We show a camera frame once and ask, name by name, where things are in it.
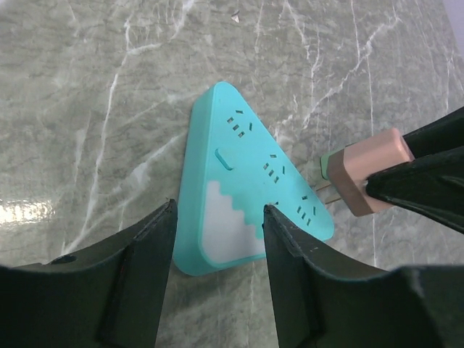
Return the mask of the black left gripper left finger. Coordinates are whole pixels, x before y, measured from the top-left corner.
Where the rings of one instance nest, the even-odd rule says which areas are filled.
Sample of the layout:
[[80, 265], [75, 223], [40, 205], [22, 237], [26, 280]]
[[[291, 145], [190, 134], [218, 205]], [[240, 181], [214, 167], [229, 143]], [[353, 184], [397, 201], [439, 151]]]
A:
[[47, 264], [1, 267], [3, 347], [153, 347], [178, 219], [174, 200]]

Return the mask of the pink plug adapter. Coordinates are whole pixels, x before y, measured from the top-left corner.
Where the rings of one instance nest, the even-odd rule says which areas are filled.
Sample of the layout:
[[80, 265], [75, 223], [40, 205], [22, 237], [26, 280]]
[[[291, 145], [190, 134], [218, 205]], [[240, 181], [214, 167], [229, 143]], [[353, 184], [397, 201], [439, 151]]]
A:
[[365, 187], [368, 178], [374, 173], [414, 159], [400, 131], [390, 128], [333, 151], [328, 160], [328, 180], [322, 179], [316, 184], [315, 190], [333, 186], [337, 195], [328, 198], [327, 204], [342, 199], [356, 217], [374, 214], [392, 205], [367, 195]]

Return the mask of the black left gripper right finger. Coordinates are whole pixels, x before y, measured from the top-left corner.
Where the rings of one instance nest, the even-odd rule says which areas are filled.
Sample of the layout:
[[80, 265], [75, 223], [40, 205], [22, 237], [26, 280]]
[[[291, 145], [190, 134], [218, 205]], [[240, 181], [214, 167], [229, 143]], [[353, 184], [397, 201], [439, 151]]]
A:
[[352, 259], [264, 208], [280, 347], [461, 347], [463, 267], [385, 271]]

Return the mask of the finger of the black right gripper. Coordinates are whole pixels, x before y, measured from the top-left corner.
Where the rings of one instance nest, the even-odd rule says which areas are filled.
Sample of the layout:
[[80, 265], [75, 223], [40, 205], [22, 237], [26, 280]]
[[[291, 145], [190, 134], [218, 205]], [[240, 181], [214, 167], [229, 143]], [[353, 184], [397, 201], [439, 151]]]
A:
[[415, 158], [463, 145], [464, 107], [403, 136]]
[[430, 154], [368, 177], [368, 196], [463, 232], [463, 148]]

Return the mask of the teal triangular power strip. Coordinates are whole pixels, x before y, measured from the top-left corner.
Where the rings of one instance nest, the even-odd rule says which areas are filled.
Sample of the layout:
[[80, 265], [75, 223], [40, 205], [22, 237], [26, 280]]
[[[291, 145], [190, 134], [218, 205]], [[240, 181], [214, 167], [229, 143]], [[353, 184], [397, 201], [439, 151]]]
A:
[[315, 238], [333, 236], [331, 214], [244, 97], [230, 83], [216, 83], [191, 111], [175, 266], [202, 276], [262, 259], [269, 204]]

